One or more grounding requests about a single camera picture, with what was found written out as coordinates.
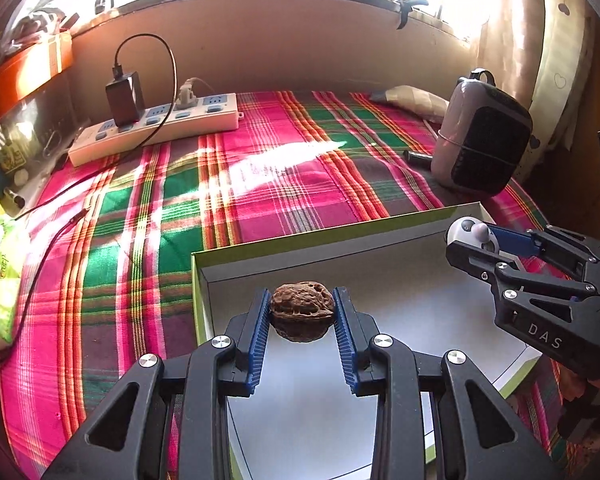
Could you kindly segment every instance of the portable speaker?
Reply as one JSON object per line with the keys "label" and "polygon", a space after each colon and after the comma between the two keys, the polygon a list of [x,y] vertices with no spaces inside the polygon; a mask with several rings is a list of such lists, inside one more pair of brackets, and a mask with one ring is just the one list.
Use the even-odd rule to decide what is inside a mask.
{"label": "portable speaker", "polygon": [[[484,74],[487,82],[480,80]],[[518,166],[533,122],[488,70],[461,77],[442,121],[431,173],[445,187],[493,196]]]}

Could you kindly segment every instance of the panda figurine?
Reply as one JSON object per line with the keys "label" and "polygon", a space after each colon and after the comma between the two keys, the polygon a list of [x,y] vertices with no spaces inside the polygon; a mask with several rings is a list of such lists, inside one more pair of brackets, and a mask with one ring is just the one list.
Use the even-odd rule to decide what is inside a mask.
{"label": "panda figurine", "polygon": [[482,220],[471,216],[464,216],[453,222],[445,234],[445,240],[447,245],[457,240],[490,253],[500,253],[498,239],[489,226]]}

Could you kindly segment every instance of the brown walnut shell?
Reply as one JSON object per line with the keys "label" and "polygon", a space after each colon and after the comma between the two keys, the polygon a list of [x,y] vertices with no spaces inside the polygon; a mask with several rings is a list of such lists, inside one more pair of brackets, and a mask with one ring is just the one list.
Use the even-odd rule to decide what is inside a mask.
{"label": "brown walnut shell", "polygon": [[279,335],[295,343],[320,339],[335,321],[335,303],[317,282],[280,285],[269,303],[271,324]]}

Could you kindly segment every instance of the power strip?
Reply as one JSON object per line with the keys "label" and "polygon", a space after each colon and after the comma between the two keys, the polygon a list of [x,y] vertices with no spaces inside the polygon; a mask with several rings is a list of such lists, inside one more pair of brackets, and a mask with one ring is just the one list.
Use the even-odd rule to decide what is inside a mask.
{"label": "power strip", "polygon": [[[80,166],[107,155],[127,152],[143,142],[164,119],[169,105],[148,108],[137,123],[119,128],[113,119],[85,128],[69,148],[69,158]],[[213,95],[198,98],[195,106],[173,110],[160,131],[148,142],[157,144],[168,140],[203,134],[227,132],[238,128],[238,111],[235,94]]]}

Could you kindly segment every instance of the striped fabric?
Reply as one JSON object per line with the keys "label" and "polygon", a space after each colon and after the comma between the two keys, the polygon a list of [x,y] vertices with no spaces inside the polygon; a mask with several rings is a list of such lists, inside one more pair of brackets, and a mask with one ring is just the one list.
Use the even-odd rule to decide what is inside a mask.
{"label": "striped fabric", "polygon": [[[422,122],[364,94],[269,92],[241,94],[238,102],[245,118],[236,132],[145,148],[30,215],[20,304],[51,237],[90,208],[51,251],[22,337],[0,370],[7,434],[29,477],[40,477],[142,354],[169,358],[195,348],[193,251],[470,200],[406,165],[405,148],[434,147]],[[42,199],[110,160],[69,165]],[[504,226],[544,224],[513,182],[484,206]],[[527,264],[542,270],[537,260]],[[532,383],[535,395],[520,401],[521,416],[560,461],[557,385],[551,367],[544,371]]]}

